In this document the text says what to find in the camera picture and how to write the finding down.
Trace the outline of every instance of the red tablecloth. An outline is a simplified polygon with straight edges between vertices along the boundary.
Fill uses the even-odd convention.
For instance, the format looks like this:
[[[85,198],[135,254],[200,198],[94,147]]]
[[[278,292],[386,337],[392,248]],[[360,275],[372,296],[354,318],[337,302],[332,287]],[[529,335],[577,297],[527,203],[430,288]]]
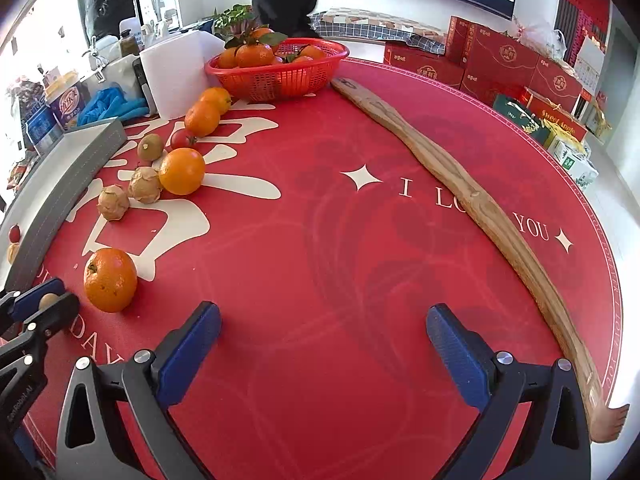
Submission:
[[[367,62],[344,62],[340,74],[396,107],[493,195],[560,290],[608,396],[622,308],[609,246],[582,193],[533,140],[460,92]],[[524,362],[559,356],[552,333],[451,193],[336,92],[236,108],[245,109],[197,145],[209,175],[196,193],[164,192],[120,222],[100,222],[95,196],[103,184],[126,186],[142,132],[166,139],[182,127],[152,121],[127,129],[127,151],[60,229],[36,282],[62,278],[81,315],[50,342],[32,433],[53,461],[78,356],[104,364],[155,348],[210,300],[222,334],[172,415],[216,478],[431,478],[477,412],[426,336],[427,309],[446,302],[492,348]],[[138,291],[121,314],[95,310],[82,291],[84,264],[101,246],[139,256]],[[142,460],[149,465],[148,453]]]

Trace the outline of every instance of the orange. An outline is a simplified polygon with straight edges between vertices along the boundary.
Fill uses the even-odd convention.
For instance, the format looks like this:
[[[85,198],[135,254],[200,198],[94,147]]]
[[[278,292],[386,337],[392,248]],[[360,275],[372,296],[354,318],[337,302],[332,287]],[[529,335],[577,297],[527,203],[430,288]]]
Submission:
[[[236,61],[242,68],[270,65],[274,57],[271,47],[260,43],[243,45],[236,52]]]
[[[196,191],[204,178],[204,158],[193,148],[178,148],[162,160],[158,176],[160,184],[174,195]]]
[[[220,122],[220,112],[215,104],[197,101],[184,117],[184,127],[196,137],[206,137],[213,133]]]
[[[292,61],[292,63],[304,63],[305,61],[313,61],[314,59],[309,56],[298,56]]]
[[[120,312],[136,293],[136,266],[125,251],[98,249],[84,267],[84,293],[103,312]]]
[[[273,31],[269,28],[269,27],[260,27],[260,28],[256,28],[251,34],[250,36],[252,38],[254,38],[254,40],[257,40],[258,38],[260,38],[261,36],[264,36],[265,34],[271,34]]]
[[[309,56],[311,59],[323,59],[326,54],[314,45],[307,45],[300,51],[300,56]]]
[[[206,101],[215,105],[220,115],[226,114],[229,108],[231,108],[232,103],[231,94],[220,86],[207,88],[200,95],[200,101]]]
[[[236,50],[238,50],[238,47],[233,46],[220,54],[218,57],[218,68],[235,68],[238,66],[236,63]]]

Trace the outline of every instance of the wooden stick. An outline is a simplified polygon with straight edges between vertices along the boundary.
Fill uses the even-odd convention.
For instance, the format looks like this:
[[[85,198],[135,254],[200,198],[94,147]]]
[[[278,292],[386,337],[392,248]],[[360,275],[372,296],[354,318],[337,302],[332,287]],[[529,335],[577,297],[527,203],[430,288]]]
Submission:
[[[516,226],[495,200],[445,150],[407,123],[377,95],[356,82],[337,78],[331,85],[369,117],[394,133],[415,158],[455,195],[469,216],[491,238],[533,296],[565,357],[574,364],[591,440],[616,440],[629,405],[608,408],[598,371],[578,335],[562,297]]]

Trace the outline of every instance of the red plastic basket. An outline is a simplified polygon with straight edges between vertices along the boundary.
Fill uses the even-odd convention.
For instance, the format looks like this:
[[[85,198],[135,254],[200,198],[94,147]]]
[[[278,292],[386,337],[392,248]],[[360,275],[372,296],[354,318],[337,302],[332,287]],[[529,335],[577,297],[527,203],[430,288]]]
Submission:
[[[328,56],[295,64],[226,69],[218,68],[218,58],[215,57],[205,64],[204,70],[216,76],[233,97],[265,102],[303,96],[326,85],[340,60],[349,55],[349,49],[343,44],[314,38],[289,38],[280,44],[277,54],[292,54],[309,44],[320,48]]]

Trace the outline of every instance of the blue gripper pad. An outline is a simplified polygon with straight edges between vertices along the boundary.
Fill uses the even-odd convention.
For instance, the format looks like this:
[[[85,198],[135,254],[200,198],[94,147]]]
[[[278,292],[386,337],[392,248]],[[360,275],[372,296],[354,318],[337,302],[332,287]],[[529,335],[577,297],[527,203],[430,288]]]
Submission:
[[[184,325],[171,330],[160,342],[151,365],[151,377],[156,384],[156,400],[162,408],[181,402],[221,327],[218,306],[203,301]]]
[[[464,401],[484,410],[496,373],[489,345],[476,332],[467,330],[444,303],[429,309],[427,334]]]
[[[60,278],[51,278],[18,296],[14,301],[11,317],[14,321],[24,321],[38,311],[40,300],[45,294],[62,296],[64,293],[65,284],[62,280]]]

